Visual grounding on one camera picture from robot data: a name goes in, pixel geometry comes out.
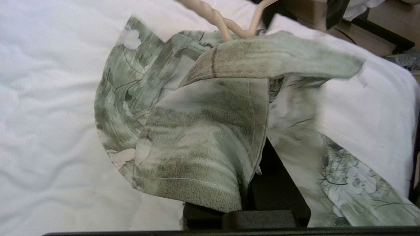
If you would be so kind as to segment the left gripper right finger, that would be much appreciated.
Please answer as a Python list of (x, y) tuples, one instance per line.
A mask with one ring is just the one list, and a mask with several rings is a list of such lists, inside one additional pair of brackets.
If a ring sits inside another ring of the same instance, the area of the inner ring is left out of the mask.
[(310, 208), (269, 140), (248, 189), (246, 210), (261, 226), (308, 226)]

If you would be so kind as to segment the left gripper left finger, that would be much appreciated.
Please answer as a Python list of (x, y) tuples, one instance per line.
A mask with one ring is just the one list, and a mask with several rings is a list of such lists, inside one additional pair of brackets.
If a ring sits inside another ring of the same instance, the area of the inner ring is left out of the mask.
[(183, 228), (184, 230), (217, 230), (222, 229), (224, 212), (206, 207), (184, 204)]

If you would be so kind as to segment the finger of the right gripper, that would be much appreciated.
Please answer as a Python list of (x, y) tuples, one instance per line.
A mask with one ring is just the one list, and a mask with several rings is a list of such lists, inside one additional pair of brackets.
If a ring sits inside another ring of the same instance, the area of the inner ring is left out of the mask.
[(326, 30), (329, 31), (342, 20), (350, 0), (327, 0)]

